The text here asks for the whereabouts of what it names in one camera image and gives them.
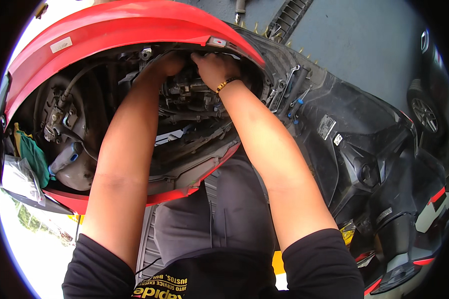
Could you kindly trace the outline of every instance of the green cloth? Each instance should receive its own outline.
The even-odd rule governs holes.
[[[26,135],[24,131],[20,131],[18,125],[15,128],[15,143],[18,153],[22,159],[27,159],[31,170],[37,175],[40,188],[45,188],[50,179],[56,180],[55,177],[50,176],[45,153],[37,146],[35,140],[31,139],[31,135]]]

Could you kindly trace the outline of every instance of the gray pants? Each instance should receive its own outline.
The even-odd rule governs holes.
[[[221,167],[214,219],[204,182],[192,195],[156,208],[155,241],[165,265],[209,248],[269,255],[275,234],[263,190],[242,146]]]

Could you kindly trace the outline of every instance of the car wheel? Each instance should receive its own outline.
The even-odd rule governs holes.
[[[414,79],[407,90],[407,105],[411,119],[417,128],[440,137],[444,133],[444,122],[436,105],[422,90],[421,79]]]

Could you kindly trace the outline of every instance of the mechanic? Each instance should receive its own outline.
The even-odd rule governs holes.
[[[158,91],[185,63],[171,52],[136,78],[108,128],[62,285],[65,298],[363,297],[356,262],[293,137],[239,79],[232,56],[191,58],[204,83],[218,90],[242,141],[218,168],[214,220],[204,183],[188,197],[160,204],[155,238],[165,268],[135,286]],[[271,215],[251,165],[267,188]],[[275,287],[274,231],[288,291]]]

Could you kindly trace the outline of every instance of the concrete floor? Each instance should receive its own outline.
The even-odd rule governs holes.
[[[234,0],[178,0],[234,22]],[[262,32],[284,0],[249,0],[243,20]],[[403,0],[315,0],[290,39],[342,80],[408,112],[406,91],[419,70],[424,24]]]

